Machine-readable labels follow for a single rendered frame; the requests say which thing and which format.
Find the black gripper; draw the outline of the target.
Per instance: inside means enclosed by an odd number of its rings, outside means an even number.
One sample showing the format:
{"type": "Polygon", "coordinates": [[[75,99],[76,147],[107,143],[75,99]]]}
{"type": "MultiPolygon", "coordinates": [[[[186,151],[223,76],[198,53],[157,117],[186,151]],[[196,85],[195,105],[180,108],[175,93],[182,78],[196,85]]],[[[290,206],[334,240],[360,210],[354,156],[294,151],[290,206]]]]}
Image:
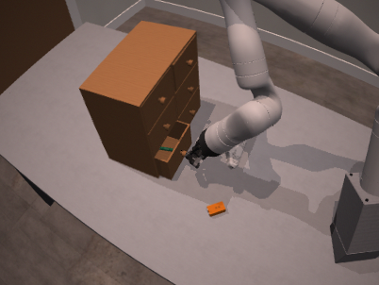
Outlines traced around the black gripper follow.
{"type": "Polygon", "coordinates": [[[211,151],[206,145],[205,140],[206,129],[201,133],[199,140],[192,147],[192,149],[186,153],[185,158],[189,160],[189,163],[195,168],[199,168],[200,160],[206,157],[218,157],[221,154],[217,154],[211,151]]]}

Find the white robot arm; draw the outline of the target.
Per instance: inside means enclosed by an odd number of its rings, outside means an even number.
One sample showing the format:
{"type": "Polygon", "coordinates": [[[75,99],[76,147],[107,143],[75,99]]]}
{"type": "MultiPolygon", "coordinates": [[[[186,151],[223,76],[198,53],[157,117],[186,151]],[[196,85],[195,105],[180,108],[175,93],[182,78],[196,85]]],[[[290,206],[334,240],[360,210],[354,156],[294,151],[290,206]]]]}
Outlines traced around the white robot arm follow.
{"type": "MultiPolygon", "coordinates": [[[[253,100],[206,130],[208,148],[217,154],[224,153],[227,166],[233,169],[239,165],[246,140],[280,120],[282,104],[269,76],[251,0],[219,1],[236,80],[240,88],[251,90],[254,96],[253,100]]],[[[379,34],[336,0],[253,1],[316,41],[358,59],[379,76],[379,34]]],[[[379,197],[379,105],[360,186],[365,192],[379,197]]]]}

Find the dark brown drawer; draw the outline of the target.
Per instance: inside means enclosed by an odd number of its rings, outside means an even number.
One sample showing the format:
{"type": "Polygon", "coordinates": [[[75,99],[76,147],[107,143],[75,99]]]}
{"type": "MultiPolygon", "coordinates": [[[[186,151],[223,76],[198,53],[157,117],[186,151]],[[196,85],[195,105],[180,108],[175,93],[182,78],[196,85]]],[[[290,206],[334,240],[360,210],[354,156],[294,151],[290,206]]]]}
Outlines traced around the dark brown drawer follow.
{"type": "Polygon", "coordinates": [[[189,74],[187,75],[187,77],[185,78],[185,80],[183,81],[183,83],[181,84],[178,91],[175,93],[178,116],[190,100],[190,97],[194,93],[197,86],[198,70],[196,62],[189,74]]]}
{"type": "Polygon", "coordinates": [[[141,111],[147,133],[157,120],[160,113],[164,110],[172,96],[173,81],[170,67],[141,105],[141,111]]]}
{"type": "Polygon", "coordinates": [[[186,107],[179,116],[179,121],[189,124],[193,116],[195,116],[196,111],[200,107],[199,104],[199,87],[196,89],[195,93],[191,97],[190,101],[187,103],[186,107]]]}
{"type": "Polygon", "coordinates": [[[149,141],[152,147],[153,155],[156,154],[158,148],[163,143],[167,134],[171,130],[177,119],[174,97],[164,109],[157,122],[148,134],[149,141]]]}
{"type": "Polygon", "coordinates": [[[172,180],[191,146],[190,124],[177,120],[161,146],[173,148],[173,151],[158,150],[154,157],[158,175],[172,180]]]}
{"type": "Polygon", "coordinates": [[[196,35],[192,37],[172,64],[174,90],[177,92],[190,70],[198,60],[196,35]]]}

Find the brown wooden chest of drawers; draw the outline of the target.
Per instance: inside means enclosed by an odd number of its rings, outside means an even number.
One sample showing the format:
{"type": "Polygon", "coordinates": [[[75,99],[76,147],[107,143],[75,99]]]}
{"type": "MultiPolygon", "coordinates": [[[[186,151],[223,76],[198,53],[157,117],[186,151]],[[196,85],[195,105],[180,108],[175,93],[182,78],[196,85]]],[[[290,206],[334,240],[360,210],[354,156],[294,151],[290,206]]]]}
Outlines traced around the brown wooden chest of drawers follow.
{"type": "Polygon", "coordinates": [[[141,105],[194,35],[140,21],[79,87],[110,159],[160,177],[141,105]]]}

